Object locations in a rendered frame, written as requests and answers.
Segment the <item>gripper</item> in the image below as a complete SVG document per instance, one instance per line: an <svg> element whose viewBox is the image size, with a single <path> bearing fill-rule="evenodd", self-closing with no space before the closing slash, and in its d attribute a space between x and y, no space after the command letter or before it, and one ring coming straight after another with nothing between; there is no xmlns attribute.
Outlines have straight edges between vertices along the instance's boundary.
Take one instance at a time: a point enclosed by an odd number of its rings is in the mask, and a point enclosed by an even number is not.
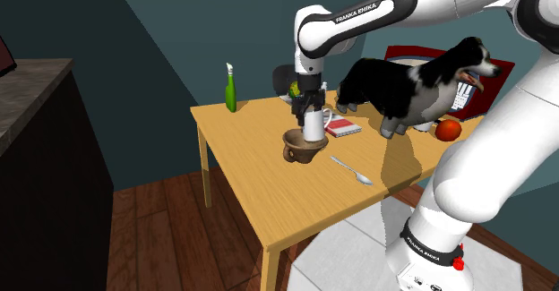
<svg viewBox="0 0 559 291"><path fill-rule="evenodd" d="M291 113L296 116L300 127L305 126L305 112L310 105L314 109L322 109L325 104L325 90L322 89L323 78L317 74L298 74L298 88L300 97L294 97L291 102Z"/></svg>

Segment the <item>white mug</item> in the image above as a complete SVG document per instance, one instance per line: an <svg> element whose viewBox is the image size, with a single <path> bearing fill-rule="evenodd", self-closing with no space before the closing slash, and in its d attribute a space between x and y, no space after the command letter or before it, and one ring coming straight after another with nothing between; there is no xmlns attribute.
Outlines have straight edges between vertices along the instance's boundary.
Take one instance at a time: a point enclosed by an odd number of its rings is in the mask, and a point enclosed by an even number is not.
<svg viewBox="0 0 559 291"><path fill-rule="evenodd" d="M302 132L305 141L318 142L325 137L325 129L332 120L333 113L329 108L315 111L310 108L305 112Z"/></svg>

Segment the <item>red notebook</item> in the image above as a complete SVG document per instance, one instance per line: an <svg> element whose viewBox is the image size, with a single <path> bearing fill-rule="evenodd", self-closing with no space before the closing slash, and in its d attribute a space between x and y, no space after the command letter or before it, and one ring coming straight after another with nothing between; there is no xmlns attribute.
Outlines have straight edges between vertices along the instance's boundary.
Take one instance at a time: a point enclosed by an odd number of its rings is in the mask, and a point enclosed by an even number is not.
<svg viewBox="0 0 559 291"><path fill-rule="evenodd" d="M330 122L325 128L325 132L329 133L335 138L350 135L353 133L359 133L362 127L350 122L343 116L333 114Z"/></svg>

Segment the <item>black round object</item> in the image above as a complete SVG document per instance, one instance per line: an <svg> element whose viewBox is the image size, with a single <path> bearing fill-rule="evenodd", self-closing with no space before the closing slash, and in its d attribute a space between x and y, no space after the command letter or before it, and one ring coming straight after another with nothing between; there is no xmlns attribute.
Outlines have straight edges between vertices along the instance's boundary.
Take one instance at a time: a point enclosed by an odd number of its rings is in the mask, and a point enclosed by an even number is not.
<svg viewBox="0 0 559 291"><path fill-rule="evenodd" d="M278 96L287 95L290 85L297 80L293 64L282 64L272 72L272 87Z"/></svg>

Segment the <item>brown clay bowl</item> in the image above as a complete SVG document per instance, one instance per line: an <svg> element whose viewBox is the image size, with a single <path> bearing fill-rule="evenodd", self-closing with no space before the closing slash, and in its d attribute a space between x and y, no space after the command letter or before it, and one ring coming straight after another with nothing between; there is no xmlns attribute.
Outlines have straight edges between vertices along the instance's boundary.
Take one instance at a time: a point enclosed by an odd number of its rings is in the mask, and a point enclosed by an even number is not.
<svg viewBox="0 0 559 291"><path fill-rule="evenodd" d="M301 129L290 129L283 133L283 158L290 163L310 163L314 156L323 150L329 140L323 137L320 141L306 141Z"/></svg>

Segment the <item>wooden table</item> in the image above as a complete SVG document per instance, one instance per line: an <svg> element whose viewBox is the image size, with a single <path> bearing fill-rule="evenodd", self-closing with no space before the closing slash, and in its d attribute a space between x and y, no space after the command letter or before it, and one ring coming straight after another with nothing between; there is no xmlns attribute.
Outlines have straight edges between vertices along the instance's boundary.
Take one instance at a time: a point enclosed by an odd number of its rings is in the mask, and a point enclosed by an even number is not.
<svg viewBox="0 0 559 291"><path fill-rule="evenodd" d="M448 143L410 129L384 139L370 104L348 112L361 132L330 138L309 164L283 158L285 131L296 126L281 98L253 99L231 113L222 104L192 107L207 145L263 246L261 291L275 291L280 253L311 235L429 177ZM358 182L351 171L373 185Z"/></svg>

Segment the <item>green bottle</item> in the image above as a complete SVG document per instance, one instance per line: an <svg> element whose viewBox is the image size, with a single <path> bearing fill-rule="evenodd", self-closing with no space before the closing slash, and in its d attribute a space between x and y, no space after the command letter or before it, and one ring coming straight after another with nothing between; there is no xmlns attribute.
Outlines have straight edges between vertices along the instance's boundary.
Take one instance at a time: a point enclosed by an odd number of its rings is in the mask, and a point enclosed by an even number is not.
<svg viewBox="0 0 559 291"><path fill-rule="evenodd" d="M237 111L237 93L233 76L233 65L227 63L228 69L228 85L225 89L226 107L232 113Z"/></svg>

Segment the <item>silver spoon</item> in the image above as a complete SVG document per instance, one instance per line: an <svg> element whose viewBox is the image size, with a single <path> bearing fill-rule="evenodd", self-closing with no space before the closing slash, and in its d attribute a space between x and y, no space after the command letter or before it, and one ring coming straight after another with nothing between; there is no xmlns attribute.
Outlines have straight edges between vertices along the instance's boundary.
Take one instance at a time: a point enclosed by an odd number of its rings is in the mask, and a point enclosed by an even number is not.
<svg viewBox="0 0 559 291"><path fill-rule="evenodd" d="M343 163L341 160L339 160L338 158L336 158L335 156L331 156L331 159L338 163L339 165L341 165L342 167L345 167L347 170L351 171L352 173L355 174L356 179L358 180L359 183L361 184L365 184L365 185L373 185L373 182L368 179L366 176L358 173L355 169L353 169L352 167L349 167L348 165L346 165L345 163Z"/></svg>

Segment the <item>black and white dog figure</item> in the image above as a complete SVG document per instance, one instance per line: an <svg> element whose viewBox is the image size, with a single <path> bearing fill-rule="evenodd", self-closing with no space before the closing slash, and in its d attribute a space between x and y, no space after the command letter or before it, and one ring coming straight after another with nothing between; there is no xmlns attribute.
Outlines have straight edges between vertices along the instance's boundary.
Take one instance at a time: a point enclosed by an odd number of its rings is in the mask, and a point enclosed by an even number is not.
<svg viewBox="0 0 559 291"><path fill-rule="evenodd" d="M494 78L502 68L492 64L490 53L477 37L424 64L406 65L375 58L361 58L337 88L336 108L342 114L371 103L383 116L380 134L390 139L410 126L432 123L452 107L461 81L482 90L470 74Z"/></svg>

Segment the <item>red tomato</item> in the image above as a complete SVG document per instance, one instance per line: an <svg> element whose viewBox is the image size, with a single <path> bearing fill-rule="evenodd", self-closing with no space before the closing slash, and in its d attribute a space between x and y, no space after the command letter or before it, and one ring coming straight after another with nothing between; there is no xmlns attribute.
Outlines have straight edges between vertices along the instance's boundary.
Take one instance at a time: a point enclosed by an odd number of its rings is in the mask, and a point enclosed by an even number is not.
<svg viewBox="0 0 559 291"><path fill-rule="evenodd" d="M451 119L436 121L435 137L440 141L455 141L461 135L462 128L459 122Z"/></svg>

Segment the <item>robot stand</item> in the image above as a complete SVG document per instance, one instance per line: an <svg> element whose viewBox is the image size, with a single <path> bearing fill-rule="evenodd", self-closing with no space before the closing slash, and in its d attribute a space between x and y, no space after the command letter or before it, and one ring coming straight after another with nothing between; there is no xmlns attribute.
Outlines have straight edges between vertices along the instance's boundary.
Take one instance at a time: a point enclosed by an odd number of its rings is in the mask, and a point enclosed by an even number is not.
<svg viewBox="0 0 559 291"><path fill-rule="evenodd" d="M324 229L291 265L287 291L400 291L384 255L413 211L389 197ZM463 243L476 291L528 291L518 262Z"/></svg>

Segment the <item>dark cabinet with stone top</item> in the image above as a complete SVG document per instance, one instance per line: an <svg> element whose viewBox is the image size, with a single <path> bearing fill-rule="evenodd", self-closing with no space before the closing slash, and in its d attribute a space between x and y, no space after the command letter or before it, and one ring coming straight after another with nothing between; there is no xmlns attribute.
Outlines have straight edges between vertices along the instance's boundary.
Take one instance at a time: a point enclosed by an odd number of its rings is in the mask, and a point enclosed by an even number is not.
<svg viewBox="0 0 559 291"><path fill-rule="evenodd" d="M73 60L0 78L0 291L105 291L114 186Z"/></svg>

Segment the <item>dark red object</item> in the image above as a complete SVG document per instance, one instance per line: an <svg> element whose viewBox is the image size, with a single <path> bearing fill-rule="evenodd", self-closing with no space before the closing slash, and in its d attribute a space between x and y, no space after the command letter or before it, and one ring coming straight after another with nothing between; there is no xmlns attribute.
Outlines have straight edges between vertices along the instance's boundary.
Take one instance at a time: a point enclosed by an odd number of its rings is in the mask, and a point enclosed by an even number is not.
<svg viewBox="0 0 559 291"><path fill-rule="evenodd" d="M13 55L0 36L0 78L17 68Z"/></svg>

